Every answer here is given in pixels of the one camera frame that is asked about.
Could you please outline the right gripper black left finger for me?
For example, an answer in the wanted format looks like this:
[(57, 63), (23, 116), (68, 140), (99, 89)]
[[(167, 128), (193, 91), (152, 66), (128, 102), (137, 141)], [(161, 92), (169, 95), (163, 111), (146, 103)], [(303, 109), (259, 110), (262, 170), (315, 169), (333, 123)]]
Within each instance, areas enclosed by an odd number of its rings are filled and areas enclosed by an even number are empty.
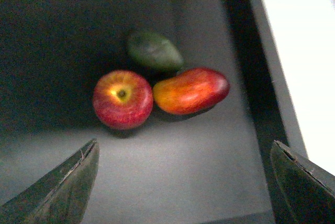
[(1, 223), (81, 223), (94, 187), (99, 144), (90, 140), (1, 206)]

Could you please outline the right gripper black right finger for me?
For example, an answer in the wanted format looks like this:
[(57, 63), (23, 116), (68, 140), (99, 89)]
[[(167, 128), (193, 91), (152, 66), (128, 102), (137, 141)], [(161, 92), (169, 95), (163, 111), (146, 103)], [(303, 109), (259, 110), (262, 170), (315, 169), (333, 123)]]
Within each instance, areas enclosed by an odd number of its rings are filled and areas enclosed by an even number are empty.
[(334, 223), (334, 175), (280, 141), (270, 159), (295, 223)]

